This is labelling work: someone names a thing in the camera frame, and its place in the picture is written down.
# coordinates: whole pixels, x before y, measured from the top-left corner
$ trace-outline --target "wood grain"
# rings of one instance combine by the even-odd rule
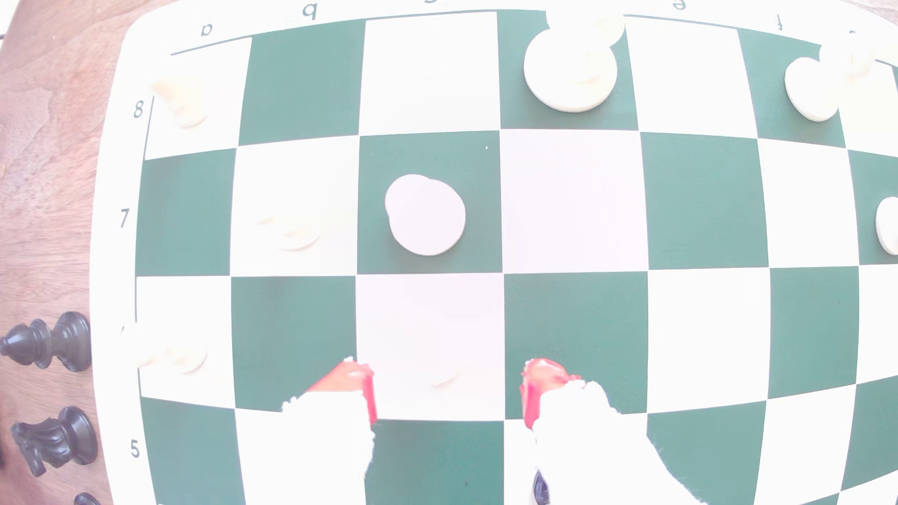
[[[22,0],[0,47],[0,331],[86,315],[93,178],[128,26],[171,0]],[[850,0],[898,22],[898,0]],[[0,503],[112,503],[102,456],[31,477],[9,427],[77,405],[96,426],[91,371],[0,359]]]

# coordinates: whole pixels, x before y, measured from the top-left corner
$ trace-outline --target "green square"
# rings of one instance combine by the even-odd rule
[[[898,377],[858,384],[842,489],[898,470]]]
[[[876,209],[889,197],[898,197],[898,158],[849,151],[854,182],[855,216],[858,218],[860,264],[898,263],[883,249],[876,236]]]
[[[767,266],[754,138],[641,133],[652,270]]]
[[[708,505],[753,505],[765,402],[648,415],[670,473]]]
[[[367,505],[502,503],[503,443],[502,421],[378,421]]]
[[[602,385],[612,407],[645,412],[648,278],[641,272],[505,275],[506,418],[521,419],[521,371],[548,358]]]
[[[238,409],[280,412],[356,356],[356,278],[231,278]]]
[[[820,500],[809,501],[805,505],[836,505],[839,502],[839,494],[835,493]]]
[[[154,398],[141,398],[140,408],[155,503],[246,502],[233,409]]]
[[[572,114],[540,102],[524,80],[524,53],[534,37],[549,29],[546,13],[497,11],[497,21],[502,128],[637,129],[626,33],[612,46],[618,67],[612,93],[595,109]]]
[[[854,384],[858,296],[858,267],[770,269],[770,398]]]
[[[823,122],[802,116],[786,94],[786,67],[798,58],[817,59],[820,45],[762,31],[739,29],[752,92],[758,137],[845,147],[839,113]]]
[[[365,21],[255,35],[240,145],[358,134]]]
[[[502,271],[497,131],[361,137],[359,150],[358,273]],[[462,197],[467,221],[449,251],[419,256],[393,238],[383,199],[409,173],[445,182]]]
[[[136,274],[228,275],[236,149],[144,161]]]

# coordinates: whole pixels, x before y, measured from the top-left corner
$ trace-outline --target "chess piece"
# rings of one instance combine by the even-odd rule
[[[100,505],[100,503],[89,492],[83,492],[75,496],[75,505]]]
[[[799,58],[786,68],[783,81],[792,105],[807,119],[826,121],[839,110],[841,80],[831,67],[813,58]]]
[[[168,104],[178,126],[193,128],[207,116],[206,86],[195,70],[185,66],[180,59],[165,56],[152,66],[161,75],[150,86],[153,93]]]
[[[138,368],[154,365],[189,374],[202,367],[208,356],[205,335],[174,333],[135,324],[128,329],[126,338],[130,341],[130,352]]]
[[[559,0],[546,11],[549,29],[530,42],[524,79],[552,109],[584,112],[608,98],[617,82],[610,46],[624,32],[624,19],[608,0]]]
[[[87,415],[78,407],[66,407],[58,419],[38,424],[17,422],[12,432],[35,477],[47,471],[44,462],[59,468],[69,461],[88,465],[97,458],[97,436]]]
[[[462,238],[462,197],[448,184],[423,175],[403,175],[384,198],[390,231],[402,247],[421,256],[436,256]]]
[[[302,251],[321,238],[321,219],[315,215],[265,216],[256,224],[263,227],[275,247],[285,251]]]
[[[60,315],[52,331],[40,319],[31,321],[31,326],[16,324],[0,340],[0,356],[38,368],[46,368],[58,356],[66,368],[81,372],[91,366],[91,327],[77,312]]]
[[[824,43],[819,52],[820,63],[847,79],[858,79],[870,73],[873,45],[860,33],[844,33]]]
[[[879,202],[876,208],[876,237],[892,256],[898,256],[898,197]]]
[[[811,121],[826,121],[839,110],[849,83],[870,73],[873,46],[862,35],[846,33],[820,47],[819,61],[798,58],[786,68],[786,94]]]

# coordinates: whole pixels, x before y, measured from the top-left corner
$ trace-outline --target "red gripper tip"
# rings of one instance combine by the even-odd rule
[[[377,406],[374,403],[374,371],[367,365],[347,359],[337,365],[330,373],[309,391],[361,391],[368,402],[368,418],[371,424],[377,422]]]
[[[547,391],[559,389],[580,376],[570,375],[564,367],[546,358],[527,361],[524,365],[524,382],[521,384],[521,403],[524,406],[524,425],[533,429],[533,423],[540,418],[540,396]]]

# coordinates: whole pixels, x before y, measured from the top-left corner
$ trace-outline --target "captured black pieces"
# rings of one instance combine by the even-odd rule
[[[83,492],[75,496],[75,505],[100,505],[100,503],[89,492]]]
[[[59,356],[66,368],[82,372],[91,366],[91,326],[77,312],[60,315],[52,331],[40,319],[31,321],[31,326],[16,324],[0,340],[0,356],[38,368],[48,367],[53,356]]]
[[[88,465],[97,458],[97,435],[87,415],[78,407],[66,407],[59,412],[58,419],[39,424],[17,422],[12,432],[35,477],[47,471],[44,462],[59,468],[69,461]]]

